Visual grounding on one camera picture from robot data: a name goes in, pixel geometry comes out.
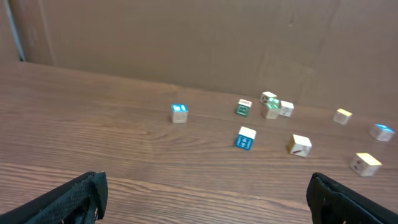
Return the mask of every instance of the wooden table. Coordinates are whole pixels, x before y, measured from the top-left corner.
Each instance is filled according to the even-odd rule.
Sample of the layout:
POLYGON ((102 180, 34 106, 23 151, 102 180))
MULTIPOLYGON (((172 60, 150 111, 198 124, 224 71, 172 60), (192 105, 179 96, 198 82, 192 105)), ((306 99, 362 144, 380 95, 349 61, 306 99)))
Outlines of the wooden table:
POLYGON ((89 171, 106 171, 109 200, 99 223, 310 223, 305 193, 322 172, 398 212, 398 138, 374 140, 375 122, 297 105, 291 118, 262 119, 257 98, 129 78, 10 63, 0 67, 0 213, 89 171), (253 102, 245 118, 234 110, 253 102), (189 107, 170 122, 170 104, 189 107), (252 151, 234 147, 255 129, 252 151), (292 156, 291 134, 311 139, 292 156), (348 164, 355 152, 383 163, 371 178, 348 164))

